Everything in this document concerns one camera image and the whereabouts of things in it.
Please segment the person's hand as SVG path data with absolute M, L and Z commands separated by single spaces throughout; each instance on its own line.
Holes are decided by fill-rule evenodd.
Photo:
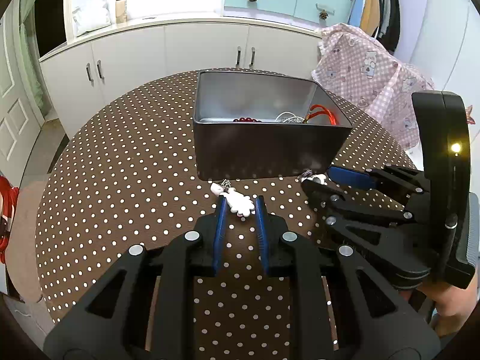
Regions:
M 435 302 L 437 314 L 435 332 L 443 337 L 461 330 L 477 304 L 477 283 L 472 280 L 467 289 L 459 289 L 448 283 L 423 283 L 419 287 Z

